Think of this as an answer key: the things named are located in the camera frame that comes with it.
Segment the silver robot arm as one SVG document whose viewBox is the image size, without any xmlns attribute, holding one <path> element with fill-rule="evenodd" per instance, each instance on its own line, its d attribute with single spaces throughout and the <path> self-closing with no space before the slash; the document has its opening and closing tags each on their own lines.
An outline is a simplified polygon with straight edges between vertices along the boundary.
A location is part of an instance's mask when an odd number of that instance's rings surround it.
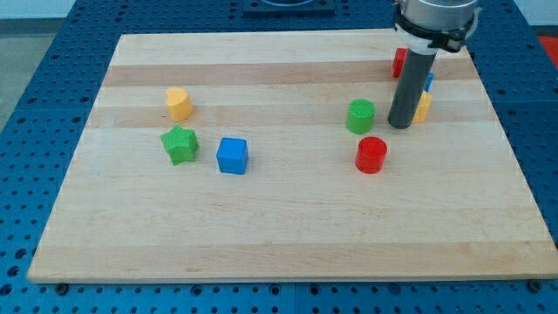
<svg viewBox="0 0 558 314">
<path fill-rule="evenodd" d="M 479 23 L 478 0 L 394 1 L 394 30 L 407 48 L 420 55 L 438 50 L 456 53 Z"/>
</svg>

